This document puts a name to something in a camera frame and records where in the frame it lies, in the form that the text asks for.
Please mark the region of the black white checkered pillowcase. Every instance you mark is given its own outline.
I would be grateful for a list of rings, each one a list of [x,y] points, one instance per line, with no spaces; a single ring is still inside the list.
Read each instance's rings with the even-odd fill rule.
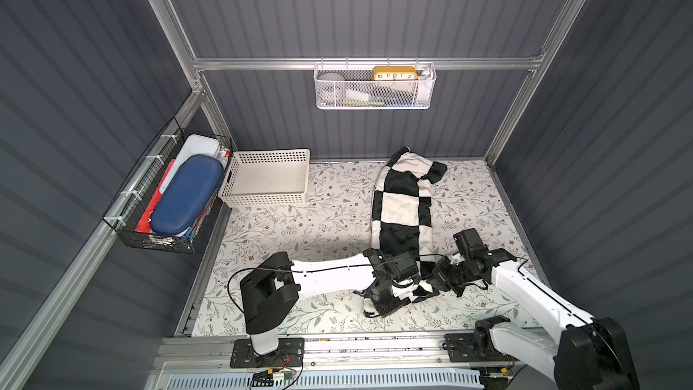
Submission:
[[[413,301],[420,303],[440,293],[432,286],[432,186],[448,166],[413,153],[407,146],[395,153],[375,181],[372,200],[371,247],[397,256],[415,255],[422,283]]]

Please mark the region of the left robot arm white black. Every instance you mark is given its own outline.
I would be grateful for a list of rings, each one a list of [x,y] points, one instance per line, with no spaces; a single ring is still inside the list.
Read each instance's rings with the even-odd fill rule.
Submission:
[[[336,292],[356,292],[370,300],[378,316],[413,301],[422,277],[415,256],[389,256],[379,249],[348,258],[304,262],[278,252],[239,282],[245,330],[258,356],[279,350],[278,328],[302,300]]]

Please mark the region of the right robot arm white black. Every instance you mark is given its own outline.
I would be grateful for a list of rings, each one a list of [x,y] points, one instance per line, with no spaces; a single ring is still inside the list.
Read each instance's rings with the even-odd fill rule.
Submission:
[[[599,319],[556,294],[523,269],[503,248],[489,249],[475,229],[454,236],[458,254],[442,256],[431,284],[442,292],[464,294],[478,283],[510,296],[544,328],[541,337],[496,315],[477,321],[472,336],[447,336],[451,361],[474,356],[516,359],[542,373],[560,389],[637,389],[639,380],[623,328]]]

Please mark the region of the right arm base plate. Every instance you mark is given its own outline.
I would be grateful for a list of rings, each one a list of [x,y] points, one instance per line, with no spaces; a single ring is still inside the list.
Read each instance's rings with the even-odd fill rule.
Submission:
[[[474,333],[449,333],[444,336],[442,348],[451,363],[503,362],[514,363],[516,359],[496,350],[489,338]]]

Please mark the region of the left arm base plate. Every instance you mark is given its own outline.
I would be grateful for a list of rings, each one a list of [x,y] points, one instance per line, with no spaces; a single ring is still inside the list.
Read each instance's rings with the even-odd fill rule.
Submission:
[[[280,338],[276,351],[259,355],[253,350],[251,339],[238,339],[234,342],[229,366],[241,368],[300,368],[305,354],[305,339]]]

